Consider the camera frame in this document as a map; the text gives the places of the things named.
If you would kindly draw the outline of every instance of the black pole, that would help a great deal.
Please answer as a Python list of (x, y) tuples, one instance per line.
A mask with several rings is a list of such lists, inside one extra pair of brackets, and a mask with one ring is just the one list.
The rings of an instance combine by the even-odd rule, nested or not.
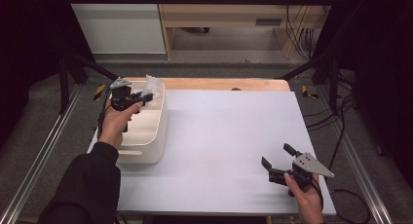
[(275, 79), (282, 79), (282, 80), (288, 81), (288, 80), (294, 78), (295, 76), (303, 73), (304, 71), (319, 65), (322, 61), (324, 61), (324, 54), (321, 54), (321, 55), (311, 59), (310, 61), (306, 62), (305, 64), (303, 64), (301, 66), (299, 66), (298, 68), (295, 68), (291, 72), (288, 72), (287, 74), (285, 74), (281, 77), (275, 78)]
[[(358, 10), (361, 8), (365, 0), (359, 0), (358, 4), (355, 6), (355, 9), (350, 12), (349, 16), (346, 18), (344, 23), (339, 27), (339, 30), (335, 33), (334, 37), (331, 39), (328, 46), (325, 48), (324, 52), (327, 53), (326, 57), (328, 59), (333, 59), (337, 55), (337, 50), (343, 43), (345, 35), (348, 33), (350, 26), (354, 18), (356, 17)], [(323, 69), (317, 69), (313, 75), (313, 82), (315, 84), (321, 84), (328, 77), (329, 69), (324, 67)]]
[(62, 114), (69, 104), (69, 84), (64, 56), (60, 56), (58, 60), (58, 72), (60, 78), (60, 111), (58, 113)]
[(84, 58), (84, 57), (82, 57), (82, 56), (72, 55), (72, 57), (73, 57), (73, 59), (75, 59), (76, 61), (78, 61), (78, 62), (80, 62), (80, 63), (82, 63), (82, 64), (84, 64), (84, 65), (87, 65), (87, 66), (90, 67), (91, 69), (97, 71), (98, 73), (106, 76), (107, 78), (109, 78), (109, 79), (111, 79), (111, 80), (113, 80), (113, 81), (115, 81), (115, 80), (118, 79), (118, 77), (119, 77), (119, 76), (113, 74), (112, 72), (104, 69), (103, 67), (97, 65), (95, 62), (90, 61), (90, 60), (88, 60), (88, 59), (86, 59), (86, 58)]
[(355, 0), (47, 0), (71, 4), (212, 4), (212, 5), (290, 5), (290, 6), (338, 6)]
[(330, 94), (329, 104), (333, 115), (338, 115), (337, 109), (337, 88), (338, 88), (338, 64), (336, 58), (332, 60), (330, 73)]

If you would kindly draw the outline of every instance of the cable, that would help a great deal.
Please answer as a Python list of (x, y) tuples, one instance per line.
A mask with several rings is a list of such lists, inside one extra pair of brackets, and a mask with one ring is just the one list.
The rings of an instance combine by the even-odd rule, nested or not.
[(329, 170), (331, 170), (331, 168), (332, 168), (332, 166), (333, 166), (335, 157), (337, 156), (337, 152), (338, 152), (338, 149), (339, 149), (339, 147), (340, 147), (341, 140), (342, 140), (343, 135), (344, 135), (344, 128), (345, 128), (344, 105), (346, 104), (346, 102), (348, 102), (348, 101), (350, 101), (350, 100), (352, 100), (352, 99), (354, 99), (354, 97), (353, 97), (352, 94), (347, 95), (346, 97), (344, 97), (344, 99), (343, 99), (343, 101), (342, 101), (342, 104), (341, 104), (341, 106), (340, 106), (341, 121), (342, 121), (341, 124), (342, 124), (343, 127), (341, 128), (340, 136), (339, 136), (339, 138), (338, 138), (338, 140), (337, 140), (337, 143), (336, 143), (336, 146), (335, 146), (335, 149), (334, 149), (333, 156), (331, 157), (330, 164), (328, 165), (328, 169), (329, 169)]
[(103, 103), (102, 103), (102, 111), (99, 114), (99, 122), (97, 124), (97, 138), (100, 138), (100, 135), (102, 134), (102, 128), (103, 128), (103, 121), (104, 121), (104, 115), (108, 107), (106, 107), (106, 102), (107, 98), (109, 96), (110, 88), (107, 88), (104, 98), (103, 98)]
[(309, 31), (309, 37), (310, 37), (310, 41), (309, 41), (309, 58), (312, 57), (311, 53), (313, 51), (313, 37), (314, 37), (314, 29), (311, 29)]
[(298, 15), (300, 15), (300, 12), (301, 12), (301, 10), (303, 10), (303, 7), (304, 7), (304, 5), (300, 7), (300, 10), (298, 10), (297, 15), (296, 15), (295, 18), (292, 20), (292, 22), (294, 23), (294, 26), (295, 26), (295, 27), (297, 27), (297, 24), (295, 24), (295, 20), (298, 18)]
[[(344, 112), (346, 112), (346, 111), (348, 111), (350, 108), (352, 108), (354, 105), (351, 105), (351, 106), (348, 106), (347, 107), (347, 109), (345, 109), (344, 110)], [(332, 120), (331, 122), (328, 122), (328, 123), (326, 123), (326, 124), (324, 124), (324, 125), (322, 125), (322, 126), (320, 126), (320, 127), (318, 127), (318, 128), (316, 128), (316, 129), (311, 129), (311, 130), (308, 130), (308, 132), (310, 132), (310, 131), (315, 131), (315, 130), (319, 130), (319, 129), (322, 129), (322, 128), (324, 128), (325, 126), (328, 126), (328, 125), (330, 125), (330, 124), (332, 124), (332, 123), (334, 123), (334, 122), (336, 122), (339, 118), (341, 117), (341, 114), (339, 115), (339, 116), (337, 116), (337, 118), (335, 118), (334, 120)]]
[(321, 23), (324, 21), (326, 15), (327, 15), (327, 12), (324, 10), (324, 14), (316, 22), (316, 25), (314, 25), (313, 29), (317, 29), (321, 25)]
[(321, 210), (324, 209), (324, 197), (322, 196), (321, 188), (319, 187), (319, 183), (313, 178), (313, 181), (316, 182), (317, 186), (314, 183), (311, 183), (311, 186), (317, 191), (319, 194), (319, 202), (321, 203)]
[(337, 192), (348, 193), (348, 194), (351, 194), (351, 195), (355, 196), (356, 198), (358, 198), (358, 199), (362, 202), (362, 204), (364, 205), (365, 209), (367, 210), (367, 217), (366, 217), (365, 220), (362, 221), (362, 222), (354, 222), (354, 221), (351, 221), (351, 220), (345, 218), (343, 215), (337, 213), (336, 215), (337, 215), (338, 217), (340, 217), (340, 218), (343, 219), (344, 221), (346, 221), (346, 222), (348, 222), (348, 223), (351, 223), (351, 224), (365, 224), (365, 223), (368, 223), (368, 222), (370, 221), (370, 218), (371, 218), (370, 209), (368, 208), (367, 203), (364, 201), (364, 199), (363, 199), (361, 196), (359, 196), (358, 194), (356, 194), (356, 193), (354, 193), (354, 192), (352, 192), (352, 191), (345, 190), (345, 189), (334, 189), (333, 192), (332, 192), (330, 195), (333, 195), (334, 193), (337, 193)]
[[(350, 107), (352, 107), (352, 106), (353, 106), (353, 105), (344, 106), (344, 107), (346, 107), (346, 110), (345, 110), (344, 112), (346, 112), (347, 110), (349, 110)], [(330, 109), (331, 109), (331, 108), (325, 109), (325, 110), (319, 112), (318, 114), (321, 114), (321, 113), (325, 112), (326, 110), (330, 110)], [(321, 121), (319, 121), (319, 122), (317, 122), (317, 123), (315, 123), (315, 124), (308, 125), (308, 126), (306, 126), (306, 128), (308, 129), (308, 128), (311, 128), (311, 127), (315, 127), (315, 126), (317, 126), (317, 125), (320, 125), (320, 124), (326, 122), (328, 119), (330, 119), (330, 118), (333, 117), (333, 116), (334, 116), (334, 114), (330, 114), (330, 115), (327, 116), (325, 119), (323, 119), (323, 120), (321, 120)], [(338, 119), (338, 118), (336, 118), (335, 120), (333, 120), (332, 122), (330, 122), (330, 123), (328, 123), (328, 124), (334, 123), (337, 119)]]
[(285, 9), (286, 9), (286, 24), (285, 24), (286, 35), (288, 36), (289, 40), (292, 42), (292, 45), (294, 46), (295, 50), (298, 52), (298, 55), (305, 57), (304, 55), (301, 54), (300, 50), (295, 44), (295, 42), (297, 42), (297, 37), (295, 36), (294, 32), (292, 31), (292, 35), (294, 36), (295, 40), (292, 40), (291, 36), (289, 35), (288, 25), (291, 28), (291, 30), (293, 30), (293, 28), (292, 28), (291, 22), (289, 21), (289, 6), (286, 5)]
[(303, 40), (303, 32), (304, 32), (304, 28), (303, 29), (301, 29), (301, 33), (300, 33), (300, 37), (298, 38), (298, 46), (299, 46), (299, 48), (300, 48), (300, 51), (301, 51), (301, 53), (304, 55), (304, 57), (306, 58), (306, 59), (310, 59), (308, 56), (306, 56), (306, 53), (304, 53), (304, 50), (303, 50), (303, 46), (302, 46), (302, 40)]
[(325, 111), (330, 110), (330, 109), (331, 109), (331, 108), (324, 109), (324, 110), (322, 110), (322, 111), (320, 111), (319, 113), (316, 113), (316, 114), (303, 115), (303, 118), (317, 116), (317, 115), (322, 114), (322, 113), (324, 113)]

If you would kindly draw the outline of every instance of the metal rod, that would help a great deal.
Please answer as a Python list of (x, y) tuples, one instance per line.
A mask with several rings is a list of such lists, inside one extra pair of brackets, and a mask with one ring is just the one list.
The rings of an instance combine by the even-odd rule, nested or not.
[(58, 72), (60, 78), (60, 111), (58, 114), (63, 114), (64, 110), (69, 105), (69, 82), (66, 71), (66, 59), (61, 56), (58, 61)]
[(52, 150), (55, 147), (56, 142), (60, 137), (60, 134), (63, 131), (63, 128), (74, 109), (74, 106), (76, 105), (76, 101), (78, 100), (82, 89), (83, 86), (75, 86), (66, 111), (58, 116), (55, 125), (50, 131), (48, 138), (44, 142), (26, 177), (21, 182), (18, 191), (16, 192), (15, 196), (13, 197), (12, 201), (9, 203), (5, 211), (0, 216), (0, 223), (13, 224), (18, 220), (21, 209), (23, 208), (28, 196), (30, 195), (34, 185), (36, 184), (36, 181), (39, 178), (43, 167), (48, 161), (49, 156), (52, 153)]
[(76, 61), (82, 63), (83, 65), (87, 65), (89, 68), (91, 68), (91, 69), (97, 71), (98, 73), (106, 76), (107, 78), (111, 79), (112, 81), (115, 81), (119, 77), (119, 76), (113, 74), (112, 72), (104, 69), (103, 67), (97, 65), (94, 61), (90, 61), (90, 60), (88, 60), (88, 59), (86, 59), (82, 56), (79, 56), (79, 55), (72, 55), (72, 57)]
[(331, 61), (331, 73), (330, 73), (330, 94), (329, 104), (333, 115), (338, 115), (337, 109), (337, 89), (338, 89), (338, 64), (336, 58)]
[(317, 57), (312, 58), (310, 61), (300, 65), (299, 67), (295, 68), (294, 70), (286, 73), (283, 76), (280, 76), (279, 78), (275, 78), (275, 79), (282, 79), (282, 80), (285, 80), (285, 81), (289, 81), (292, 78), (294, 78), (295, 76), (303, 73), (304, 71), (306, 71), (310, 68), (316, 67), (317, 65), (322, 63), (324, 60), (325, 60), (325, 53), (323, 53), (323, 54), (321, 54)]
[[(326, 91), (326, 87), (322, 88), (320, 86), (317, 86), (317, 90), (320, 94), (320, 97), (324, 105), (328, 106), (328, 94)], [(341, 128), (343, 127), (341, 121), (335, 121), (334, 127), (336, 129), (336, 133), (339, 135), (341, 132)], [(349, 164), (353, 170), (353, 174), (356, 177), (358, 186), (360, 187), (361, 192), (363, 193), (364, 198), (370, 207), (370, 211), (373, 214), (374, 219), (379, 224), (392, 224), (393, 221), (390, 218), (390, 215), (385, 205), (383, 204), (383, 201), (380, 198), (380, 195), (377, 192), (377, 189), (374, 186), (374, 183), (371, 180), (370, 175), (368, 174), (364, 164), (362, 163), (360, 157), (358, 156), (355, 150), (355, 147), (353, 146), (345, 131), (343, 135), (342, 147), (346, 155), (346, 158), (349, 161)]]
[(48, 0), (71, 4), (212, 4), (212, 5), (298, 5), (348, 6), (356, 0)]

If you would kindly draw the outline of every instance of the aluminum rail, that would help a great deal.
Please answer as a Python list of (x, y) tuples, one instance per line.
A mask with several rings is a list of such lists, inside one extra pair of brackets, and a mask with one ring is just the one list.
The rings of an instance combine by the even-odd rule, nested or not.
[(66, 111), (64, 113), (58, 116), (55, 125), (50, 131), (46, 141), (43, 143), (43, 146), (33, 164), (31, 165), (31, 168), (28, 171), (26, 177), (21, 182), (18, 191), (10, 201), (9, 205), (6, 207), (5, 211), (2, 213), (0, 217), (0, 223), (13, 224), (18, 220), (19, 214), (31, 191), (33, 190), (33, 187), (36, 184), (36, 181), (39, 178), (43, 167), (48, 161), (49, 156), (52, 153), (52, 150), (54, 149), (56, 142), (60, 137), (60, 134), (63, 131), (63, 128), (74, 109), (74, 106), (76, 105), (82, 89), (82, 85), (76, 85), (74, 87), (72, 95), (70, 96), (69, 106), (66, 108)]
[[(318, 93), (320, 94), (322, 101), (324, 102), (324, 105), (329, 106), (328, 100), (327, 100), (328, 94), (327, 94), (326, 87), (321, 88), (320, 86), (317, 86), (317, 90), (318, 90)], [(335, 121), (334, 127), (336, 129), (337, 135), (339, 136), (341, 132), (341, 128), (343, 128), (341, 121), (340, 120)], [(360, 187), (361, 192), (363, 193), (364, 198), (366, 199), (367, 204), (370, 207), (370, 211), (373, 214), (374, 219), (379, 224), (393, 223), (385, 205), (382, 202), (382, 199), (380, 198), (379, 193), (376, 190), (376, 187), (373, 184), (373, 181), (371, 180), (370, 176), (368, 175), (367, 170), (364, 167), (364, 164), (362, 163), (361, 159), (358, 157), (355, 147), (353, 147), (353, 144), (350, 141), (345, 131), (343, 132), (343, 134), (344, 135), (343, 135), (342, 147), (343, 147), (344, 153), (353, 170), (353, 174), (356, 177), (358, 186)]]
[(354, 4), (357, 0), (47, 0), (71, 4), (207, 4), (207, 5), (297, 5), (336, 6)]

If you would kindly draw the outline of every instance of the black curtain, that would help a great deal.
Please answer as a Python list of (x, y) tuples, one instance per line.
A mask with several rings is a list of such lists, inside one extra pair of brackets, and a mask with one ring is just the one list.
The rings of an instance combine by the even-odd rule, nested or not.
[[(91, 61), (94, 57), (70, 4), (0, 0), (0, 19), (1, 148), (28, 101), (31, 85), (57, 74), (62, 55), (76, 53)], [(76, 62), (69, 66), (83, 70)]]
[[(337, 19), (343, 21), (339, 17), (327, 20), (320, 51), (333, 35)], [(355, 94), (377, 143), (393, 157), (411, 187), (412, 19), (413, 0), (365, 0), (335, 52), (339, 68), (356, 73)]]

